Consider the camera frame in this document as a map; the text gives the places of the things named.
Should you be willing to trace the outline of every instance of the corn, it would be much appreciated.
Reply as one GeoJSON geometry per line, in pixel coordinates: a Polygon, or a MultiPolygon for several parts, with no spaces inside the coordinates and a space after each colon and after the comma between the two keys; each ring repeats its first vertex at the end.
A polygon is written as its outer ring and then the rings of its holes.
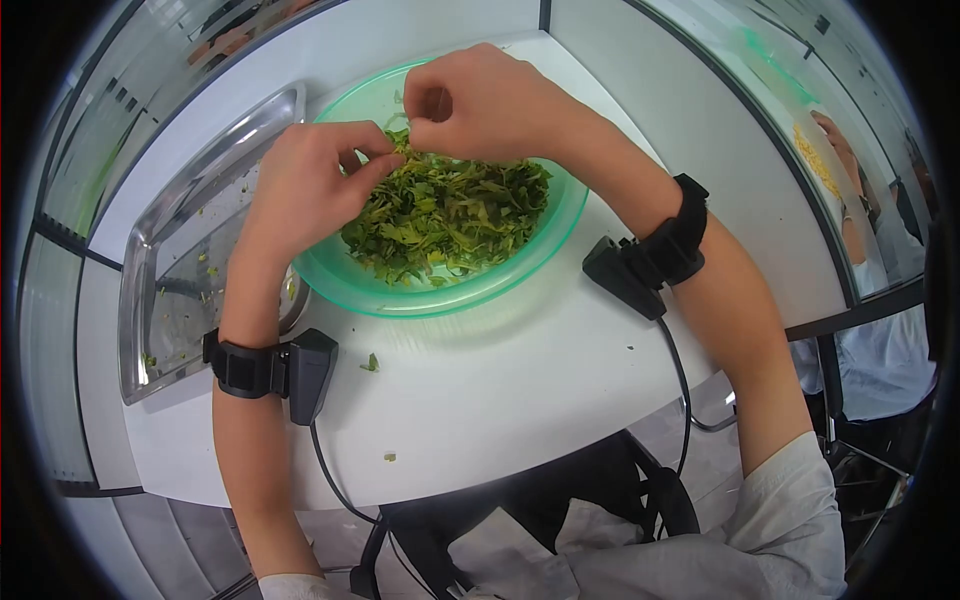
{"type": "Polygon", "coordinates": [[[816,173],[820,181],[824,183],[824,187],[830,190],[830,193],[833,194],[837,200],[840,200],[840,188],[837,187],[836,181],[833,180],[830,170],[820,159],[820,155],[813,149],[810,142],[806,141],[804,135],[800,133],[800,125],[797,123],[793,124],[793,143],[797,146],[800,154],[804,155],[804,159],[807,164],[810,165],[810,168],[813,169],[813,172],[816,173]]]}

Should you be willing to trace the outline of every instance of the metal tray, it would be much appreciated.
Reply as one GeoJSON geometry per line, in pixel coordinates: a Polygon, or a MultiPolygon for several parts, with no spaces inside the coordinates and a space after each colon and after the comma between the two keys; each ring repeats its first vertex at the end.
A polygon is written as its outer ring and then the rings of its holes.
{"type": "MultiPolygon", "coordinates": [[[[133,226],[118,334],[127,405],[204,368],[201,340],[220,322],[227,262],[259,160],[288,125],[303,122],[305,100],[297,82],[252,108],[191,158],[133,226]]],[[[309,287],[291,269],[278,293],[283,335],[302,313],[309,287]]]]}

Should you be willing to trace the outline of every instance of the black cable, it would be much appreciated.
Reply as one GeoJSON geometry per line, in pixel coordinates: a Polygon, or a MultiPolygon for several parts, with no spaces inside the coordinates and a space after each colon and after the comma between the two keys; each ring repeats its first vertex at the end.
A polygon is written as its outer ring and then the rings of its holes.
{"type": "MultiPolygon", "coordinates": [[[[686,383],[686,373],[684,373],[684,363],[680,360],[680,353],[677,351],[677,344],[673,341],[673,335],[670,328],[666,326],[663,318],[657,318],[657,325],[666,338],[666,345],[670,350],[670,357],[673,359],[674,369],[677,370],[677,378],[680,379],[680,390],[684,395],[684,448],[680,452],[680,463],[677,465],[677,478],[684,472],[686,463],[686,451],[690,446],[690,425],[693,422],[693,402],[690,400],[690,388],[686,383]]],[[[657,540],[663,535],[663,521],[660,521],[660,530],[657,532],[657,540]]]]}
{"type": "MultiPolygon", "coordinates": [[[[337,487],[337,484],[333,482],[333,476],[330,475],[330,469],[326,467],[326,461],[324,460],[324,452],[320,450],[320,439],[317,437],[317,423],[315,421],[310,423],[310,439],[313,440],[313,449],[317,453],[317,461],[320,463],[320,469],[324,472],[326,483],[333,490],[334,495],[337,496],[337,499],[340,500],[340,503],[344,505],[344,508],[350,511],[351,513],[353,513],[354,515],[359,516],[360,518],[367,521],[368,523],[371,523],[374,526],[380,525],[381,524],[380,519],[376,519],[376,518],[372,518],[371,516],[364,515],[363,513],[358,511],[352,504],[350,504],[350,501],[347,500],[347,497],[340,492],[340,489],[337,487]]],[[[435,596],[434,593],[430,591],[430,588],[428,588],[425,584],[423,584],[420,581],[420,579],[416,575],[414,575],[414,572],[410,570],[410,567],[408,567],[407,564],[400,558],[400,554],[396,551],[396,546],[394,545],[394,534],[393,532],[390,531],[389,528],[387,529],[387,537],[390,540],[390,547],[394,550],[394,556],[396,556],[396,560],[400,563],[400,566],[403,567],[403,570],[405,570],[407,574],[410,575],[410,577],[412,577],[415,582],[417,582],[418,586],[420,586],[421,588],[423,588],[425,592],[430,594],[431,598],[433,598],[434,600],[437,600],[437,596],[435,596]]]]}
{"type": "Polygon", "coordinates": [[[340,489],[337,488],[337,484],[333,482],[333,477],[330,475],[330,470],[326,467],[326,461],[324,460],[324,453],[320,450],[320,440],[317,438],[317,423],[314,421],[310,423],[310,437],[313,438],[313,449],[317,452],[317,460],[320,461],[320,468],[324,472],[324,477],[326,477],[326,483],[333,490],[334,495],[337,496],[337,499],[340,500],[340,503],[344,505],[344,508],[353,513],[354,515],[362,518],[372,525],[379,525],[380,521],[373,518],[372,516],[367,516],[356,510],[350,501],[340,493],[340,489]]]}
{"type": "Polygon", "coordinates": [[[391,549],[394,551],[394,556],[396,556],[396,561],[397,561],[398,563],[400,563],[400,566],[402,566],[402,567],[403,567],[403,570],[405,570],[405,571],[407,572],[407,575],[410,575],[410,577],[412,577],[413,580],[414,580],[415,582],[417,582],[417,585],[420,586],[421,588],[423,588],[423,591],[425,591],[425,592],[427,592],[428,594],[430,594],[430,597],[433,598],[433,600],[438,600],[438,599],[437,599],[437,596],[433,593],[433,591],[431,591],[430,588],[428,588],[425,583],[421,582],[421,581],[420,581],[420,578],[417,577],[416,575],[414,575],[414,572],[410,569],[410,567],[408,567],[407,564],[403,561],[403,559],[400,558],[400,553],[396,551],[396,546],[394,545],[394,533],[393,533],[393,532],[387,531],[387,540],[390,541],[390,547],[391,547],[391,549]]]}

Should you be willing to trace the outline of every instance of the black sensor device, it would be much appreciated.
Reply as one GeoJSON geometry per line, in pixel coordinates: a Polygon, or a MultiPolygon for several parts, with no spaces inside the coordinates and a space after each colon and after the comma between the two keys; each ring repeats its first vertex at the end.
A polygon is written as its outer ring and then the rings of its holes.
{"type": "Polygon", "coordinates": [[[339,346],[317,329],[269,348],[219,341],[220,329],[204,336],[204,362],[220,389],[242,398],[278,394],[290,398],[290,420],[309,425],[324,407],[339,346]]]}
{"type": "Polygon", "coordinates": [[[709,192],[686,173],[674,178],[684,199],[670,218],[642,240],[604,236],[584,258],[584,273],[650,321],[666,313],[663,284],[676,285],[704,266],[700,242],[707,229],[709,192]]]}

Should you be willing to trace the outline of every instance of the chopped herb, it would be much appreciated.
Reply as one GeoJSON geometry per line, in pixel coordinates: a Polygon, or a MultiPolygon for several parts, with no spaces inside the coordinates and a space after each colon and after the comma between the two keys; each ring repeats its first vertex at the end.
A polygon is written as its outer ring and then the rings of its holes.
{"type": "Polygon", "coordinates": [[[360,369],[363,369],[365,371],[375,372],[380,368],[380,363],[379,361],[376,360],[376,354],[374,354],[373,352],[370,353],[370,358],[368,360],[369,360],[368,364],[360,365],[360,369]]]}
{"type": "Polygon", "coordinates": [[[530,241],[547,205],[551,176],[542,166],[422,154],[410,148],[407,130],[386,134],[407,161],[341,230],[349,255],[374,277],[388,285],[458,283],[530,241]],[[440,268],[447,277],[434,278],[440,268]]]}
{"type": "Polygon", "coordinates": [[[395,112],[393,115],[391,115],[389,119],[387,119],[387,122],[384,124],[383,129],[388,130],[390,126],[394,124],[395,120],[405,119],[405,118],[407,118],[406,112],[395,112]]]}

